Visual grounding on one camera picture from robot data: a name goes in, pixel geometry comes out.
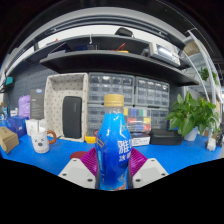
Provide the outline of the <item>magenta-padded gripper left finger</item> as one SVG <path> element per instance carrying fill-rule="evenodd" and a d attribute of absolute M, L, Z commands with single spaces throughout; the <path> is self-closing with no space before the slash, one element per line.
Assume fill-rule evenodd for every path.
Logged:
<path fill-rule="evenodd" d="M 98 189 L 100 174 L 96 149 L 72 153 L 70 161 L 60 172 L 59 177 L 84 188 Z"/>

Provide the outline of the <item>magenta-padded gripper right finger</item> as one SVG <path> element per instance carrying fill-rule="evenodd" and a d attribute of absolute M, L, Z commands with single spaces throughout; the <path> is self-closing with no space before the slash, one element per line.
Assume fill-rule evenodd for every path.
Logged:
<path fill-rule="evenodd" d="M 131 150 L 127 174 L 129 189 L 141 188 L 167 175 L 167 171 L 155 158 L 147 159 L 137 149 Z"/>

